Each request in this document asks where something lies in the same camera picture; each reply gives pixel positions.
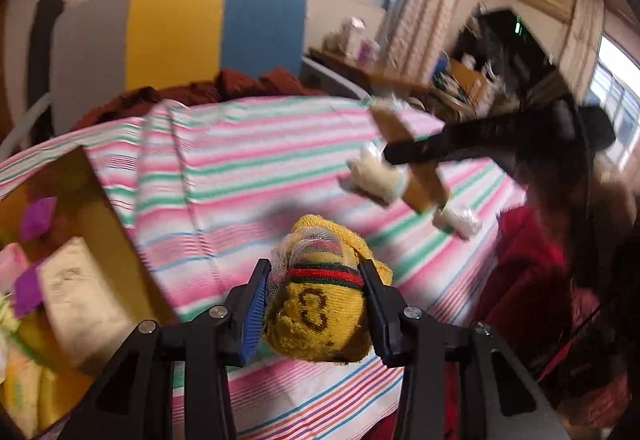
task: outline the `gray panel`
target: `gray panel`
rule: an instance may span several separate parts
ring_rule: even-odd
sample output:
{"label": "gray panel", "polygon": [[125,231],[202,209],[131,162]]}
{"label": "gray panel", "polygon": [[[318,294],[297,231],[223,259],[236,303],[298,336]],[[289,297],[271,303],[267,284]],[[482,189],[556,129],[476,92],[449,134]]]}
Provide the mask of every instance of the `gray panel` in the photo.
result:
{"label": "gray panel", "polygon": [[357,84],[329,70],[326,66],[316,63],[308,57],[303,57],[302,70],[300,72],[303,84],[306,76],[318,78],[320,81],[318,89],[333,97],[348,97],[360,100],[369,100],[371,98],[367,91]]}
{"label": "gray panel", "polygon": [[124,91],[129,1],[85,1],[56,21],[50,72],[56,135]]}

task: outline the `white cloth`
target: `white cloth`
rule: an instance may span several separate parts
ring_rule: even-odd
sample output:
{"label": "white cloth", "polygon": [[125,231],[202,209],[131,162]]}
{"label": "white cloth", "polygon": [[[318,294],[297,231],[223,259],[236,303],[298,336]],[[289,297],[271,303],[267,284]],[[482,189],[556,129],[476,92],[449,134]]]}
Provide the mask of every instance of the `white cloth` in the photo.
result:
{"label": "white cloth", "polygon": [[582,102],[593,77],[604,28],[603,0],[576,0],[559,68],[569,89]]}

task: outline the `yellow panel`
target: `yellow panel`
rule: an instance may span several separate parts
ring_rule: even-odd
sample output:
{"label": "yellow panel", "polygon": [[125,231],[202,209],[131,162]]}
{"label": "yellow panel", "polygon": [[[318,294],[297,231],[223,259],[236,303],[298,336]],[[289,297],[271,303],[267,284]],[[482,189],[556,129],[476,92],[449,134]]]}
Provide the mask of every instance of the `yellow panel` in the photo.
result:
{"label": "yellow panel", "polygon": [[215,78],[224,6],[225,0],[131,0],[127,89]]}

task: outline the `yellow knit fabric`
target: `yellow knit fabric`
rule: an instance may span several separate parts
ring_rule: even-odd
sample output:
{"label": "yellow knit fabric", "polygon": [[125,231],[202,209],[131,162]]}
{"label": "yellow knit fabric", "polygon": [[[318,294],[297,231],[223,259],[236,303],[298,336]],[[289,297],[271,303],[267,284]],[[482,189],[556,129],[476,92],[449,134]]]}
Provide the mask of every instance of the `yellow knit fabric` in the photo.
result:
{"label": "yellow knit fabric", "polygon": [[[392,272],[376,260],[355,232],[321,216],[307,215],[293,227],[324,227],[340,239],[342,254],[324,250],[305,252],[305,263],[336,264],[357,271],[360,259],[373,260],[378,275],[391,284]],[[357,362],[369,352],[371,339],[362,290],[337,284],[288,282],[265,317],[264,335],[279,353],[293,359]]]}

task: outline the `bed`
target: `bed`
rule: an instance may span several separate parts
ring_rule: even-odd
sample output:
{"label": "bed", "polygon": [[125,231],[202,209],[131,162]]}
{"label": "bed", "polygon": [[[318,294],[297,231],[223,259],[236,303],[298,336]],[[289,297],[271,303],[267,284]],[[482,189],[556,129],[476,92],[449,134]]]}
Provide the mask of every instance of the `bed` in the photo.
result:
{"label": "bed", "polygon": [[[400,110],[415,133],[442,123]],[[183,320],[247,281],[258,258],[302,215],[321,214],[363,236],[394,271],[411,305],[444,322],[469,319],[494,264],[496,215],[523,193],[495,163],[442,165],[456,200],[481,217],[464,242],[404,202],[382,208],[342,188],[346,159],[380,135],[367,101],[334,97],[243,99],[198,108],[165,101],[128,118],[49,140],[0,166],[0,195],[76,146],[98,178],[143,261]],[[184,367],[174,381],[174,425],[184,423]],[[284,359],[266,345],[229,372],[239,438],[359,438],[397,406],[401,370],[370,353],[349,364]]]}

